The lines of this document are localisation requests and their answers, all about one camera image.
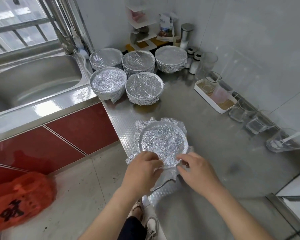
foil-covered bowl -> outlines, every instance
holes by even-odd
[[[118,49],[104,48],[93,52],[90,56],[90,63],[95,70],[116,67],[122,68],[124,55]]]
[[[176,167],[176,155],[187,153],[188,140],[180,127],[170,121],[154,121],[144,127],[139,137],[139,150],[154,152],[163,161],[163,168]]]
[[[173,73],[182,70],[187,63],[188,54],[176,46],[163,46],[156,50],[155,59],[158,69],[162,72]]]
[[[138,105],[152,105],[164,91],[162,79],[151,72],[133,74],[126,83],[126,93],[130,102]]]
[[[90,87],[99,99],[113,103],[124,94],[126,82],[126,73],[115,67],[100,69],[90,77]]]
[[[156,59],[149,51],[132,51],[124,55],[122,66],[128,77],[139,72],[153,73],[156,66]]]

foil cover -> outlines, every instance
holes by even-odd
[[[151,72],[132,75],[126,83],[129,100],[138,105],[151,105],[159,100],[164,91],[164,82]]]
[[[187,63],[188,54],[176,46],[164,46],[155,52],[158,69],[162,72],[173,73],[182,70]]]
[[[90,87],[100,100],[109,100],[115,103],[125,91],[127,82],[126,73],[115,67],[103,68],[92,74]]]
[[[95,70],[107,67],[122,68],[123,56],[122,52],[118,49],[104,48],[91,54],[90,63]]]
[[[151,52],[137,50],[124,55],[122,66],[127,76],[139,72],[154,72],[156,66],[156,59]]]
[[[178,161],[175,156],[179,153],[188,153],[189,146],[186,136],[187,130],[183,122],[171,118],[162,118],[157,121],[153,117],[147,121],[138,120],[136,121],[132,153],[126,162],[130,164],[143,149],[158,154],[160,160],[163,160],[164,172],[151,189],[151,191],[154,191],[164,185],[166,181],[176,180],[179,173],[176,168]]]

drinking glass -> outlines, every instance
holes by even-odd
[[[256,112],[256,109],[252,107],[244,98],[240,98],[230,110],[229,116],[235,121],[243,122],[247,118],[256,114]]]
[[[261,132],[264,132],[270,128],[275,127],[276,125],[265,117],[261,112],[257,113],[251,121],[246,124],[246,128],[257,135]]]
[[[204,79],[202,83],[202,90],[209,94],[214,91],[218,83],[222,80],[222,77],[220,74],[216,72],[209,72],[207,77]]]
[[[201,56],[198,70],[195,74],[195,78],[197,80],[204,79],[207,76],[207,74],[212,71],[217,61],[218,56],[215,53],[204,52]]]
[[[268,139],[265,145],[272,152],[298,150],[300,149],[300,132],[289,128],[281,129],[273,137]]]
[[[216,103],[216,104],[223,104],[225,101],[229,99],[233,92],[233,89],[229,87],[225,82],[220,82],[216,88],[214,89],[211,99]]]

sink basin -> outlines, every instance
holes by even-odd
[[[65,91],[83,78],[76,58],[64,53],[5,69],[0,72],[0,112]]]

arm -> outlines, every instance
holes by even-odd
[[[127,168],[122,185],[79,240],[117,240],[135,202],[150,192],[163,172],[153,152],[141,152]]]
[[[177,158],[190,166],[190,171],[177,167],[184,181],[216,208],[236,240],[275,240],[224,188],[208,161],[196,153]]]

